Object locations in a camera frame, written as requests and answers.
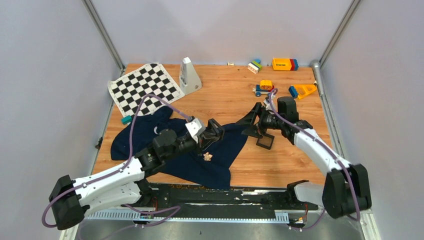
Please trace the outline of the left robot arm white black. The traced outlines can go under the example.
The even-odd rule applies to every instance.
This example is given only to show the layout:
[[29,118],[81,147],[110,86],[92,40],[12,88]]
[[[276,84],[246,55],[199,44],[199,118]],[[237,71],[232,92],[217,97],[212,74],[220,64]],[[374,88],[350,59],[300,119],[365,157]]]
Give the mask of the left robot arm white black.
[[169,160],[191,151],[201,154],[224,134],[223,129],[207,129],[199,135],[186,133],[177,137],[173,130],[165,129],[120,165],[77,179],[60,177],[48,198],[47,208],[55,220],[53,227],[66,230],[92,213],[123,204],[149,206],[153,193],[144,187],[147,177],[157,174]]

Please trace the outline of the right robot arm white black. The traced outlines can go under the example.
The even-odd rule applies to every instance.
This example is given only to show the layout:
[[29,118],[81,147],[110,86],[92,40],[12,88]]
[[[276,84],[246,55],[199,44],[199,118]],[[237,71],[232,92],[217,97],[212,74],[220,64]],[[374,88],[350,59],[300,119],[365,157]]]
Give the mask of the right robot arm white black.
[[298,209],[304,203],[323,207],[334,219],[356,214],[372,207],[367,169],[353,164],[331,149],[306,120],[299,118],[297,103],[290,96],[277,99],[270,96],[254,107],[239,121],[242,134],[257,138],[267,137],[267,130],[279,130],[281,135],[304,152],[325,176],[323,185],[300,180],[287,185],[286,204]]

